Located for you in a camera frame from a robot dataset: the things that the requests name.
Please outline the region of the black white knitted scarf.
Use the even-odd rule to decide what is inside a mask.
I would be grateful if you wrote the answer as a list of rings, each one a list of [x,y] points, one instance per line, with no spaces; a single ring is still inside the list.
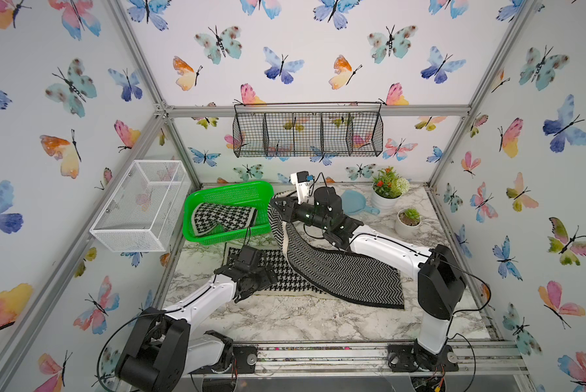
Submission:
[[[255,207],[202,203],[194,209],[190,222],[194,234],[203,237],[218,227],[223,232],[250,228],[257,216]]]

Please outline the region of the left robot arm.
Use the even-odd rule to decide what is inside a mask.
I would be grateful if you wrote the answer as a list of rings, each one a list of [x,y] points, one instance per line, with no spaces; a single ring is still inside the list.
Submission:
[[[233,339],[214,330],[198,337],[192,332],[219,307],[277,283],[275,270],[262,259],[261,250],[244,245],[196,292],[162,310],[143,310],[116,364],[116,378],[140,391],[172,391],[183,376],[203,368],[236,378]]]

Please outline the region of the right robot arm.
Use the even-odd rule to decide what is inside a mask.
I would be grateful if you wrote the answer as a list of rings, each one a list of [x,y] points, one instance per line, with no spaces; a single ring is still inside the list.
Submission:
[[[400,279],[413,279],[423,310],[420,332],[410,349],[389,351],[389,366],[394,372],[458,369],[449,359],[448,333],[466,282],[450,248],[422,248],[382,235],[347,216],[331,187],[316,190],[311,203],[295,194],[274,197],[268,220],[291,269],[333,297],[398,309]]]

